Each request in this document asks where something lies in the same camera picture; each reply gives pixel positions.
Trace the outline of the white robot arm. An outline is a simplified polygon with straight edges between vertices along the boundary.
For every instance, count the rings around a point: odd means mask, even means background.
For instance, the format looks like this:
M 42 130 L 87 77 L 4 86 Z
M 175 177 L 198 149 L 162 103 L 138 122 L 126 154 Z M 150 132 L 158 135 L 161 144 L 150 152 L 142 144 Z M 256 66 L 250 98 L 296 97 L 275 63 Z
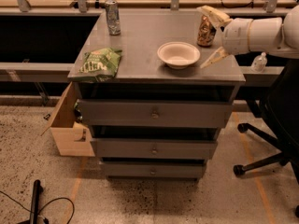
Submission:
M 201 65 L 206 68 L 229 55 L 265 52 L 272 56 L 299 58 L 299 6 L 292 8 L 284 19 L 232 19 L 210 6 L 197 8 L 207 16 L 221 35 L 221 46 Z

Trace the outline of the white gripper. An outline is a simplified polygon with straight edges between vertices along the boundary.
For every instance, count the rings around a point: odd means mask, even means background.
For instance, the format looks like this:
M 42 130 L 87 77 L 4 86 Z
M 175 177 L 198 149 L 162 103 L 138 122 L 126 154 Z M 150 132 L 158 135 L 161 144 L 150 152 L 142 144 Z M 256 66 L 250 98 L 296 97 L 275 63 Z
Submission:
M 205 49 L 200 68 L 206 68 L 217 63 L 230 54 L 239 55 L 249 53 L 249 28 L 253 19 L 232 19 L 226 13 L 210 6 L 201 6 L 197 10 L 207 16 L 215 29 L 225 27 L 221 37 L 223 47 Z

